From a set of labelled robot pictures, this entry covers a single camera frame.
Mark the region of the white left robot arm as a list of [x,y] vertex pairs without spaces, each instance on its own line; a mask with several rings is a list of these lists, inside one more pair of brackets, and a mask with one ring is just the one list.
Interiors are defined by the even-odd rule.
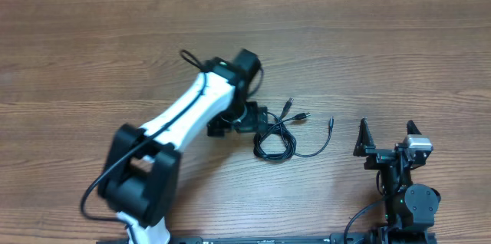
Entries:
[[182,50],[199,69],[192,86],[167,110],[140,127],[121,126],[115,133],[97,193],[126,226],[128,243],[168,243],[165,216],[170,211],[182,154],[197,134],[210,137],[234,130],[263,133],[265,107],[250,101],[255,76],[262,76],[258,56],[242,49],[233,61],[213,58],[203,63]]

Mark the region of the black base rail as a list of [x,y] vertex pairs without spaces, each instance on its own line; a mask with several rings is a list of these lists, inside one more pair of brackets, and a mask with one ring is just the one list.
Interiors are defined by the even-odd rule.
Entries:
[[[349,232],[347,235],[347,243],[350,244],[369,244],[369,243],[429,243],[437,244],[437,238],[434,233],[428,233],[426,240],[423,236],[410,236],[408,234],[399,235],[395,232],[392,235],[389,233],[388,242],[382,242],[376,239],[373,234],[362,232]],[[112,240],[100,240],[96,241],[97,244],[127,244],[127,239],[112,239]],[[332,233],[329,236],[286,236],[277,238],[201,238],[194,237],[177,237],[171,236],[170,244],[342,244],[344,243],[344,236],[342,232]]]

